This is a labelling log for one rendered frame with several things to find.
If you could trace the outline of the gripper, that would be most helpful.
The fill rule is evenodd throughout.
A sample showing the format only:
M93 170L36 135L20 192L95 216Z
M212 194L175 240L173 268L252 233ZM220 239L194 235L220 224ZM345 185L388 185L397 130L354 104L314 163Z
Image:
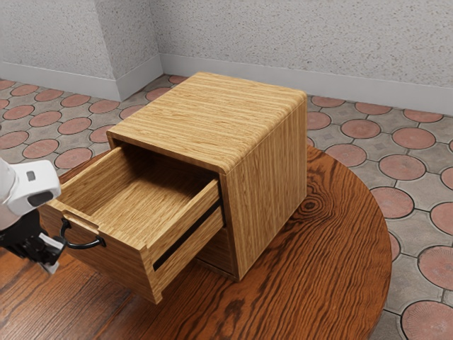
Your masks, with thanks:
M30 259L50 275L58 269L59 251L63 251L65 246L63 238L48 236L40 224L38 210L27 213L9 228L0 231L0 247Z

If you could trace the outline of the open wooden drawer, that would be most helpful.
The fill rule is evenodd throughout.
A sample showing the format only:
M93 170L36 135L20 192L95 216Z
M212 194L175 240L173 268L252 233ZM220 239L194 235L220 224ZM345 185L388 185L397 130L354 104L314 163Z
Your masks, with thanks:
M224 224L216 174L132 145L68 180L40 215L49 232L67 222L73 244L102 239L71 255L153 303Z

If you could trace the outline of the small wooden cabinet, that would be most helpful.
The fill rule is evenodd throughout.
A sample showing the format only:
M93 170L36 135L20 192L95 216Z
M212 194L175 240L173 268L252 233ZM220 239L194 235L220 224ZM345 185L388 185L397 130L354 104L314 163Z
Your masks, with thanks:
M241 280L306 197L303 91L199 72L109 129L136 145L218 174Z

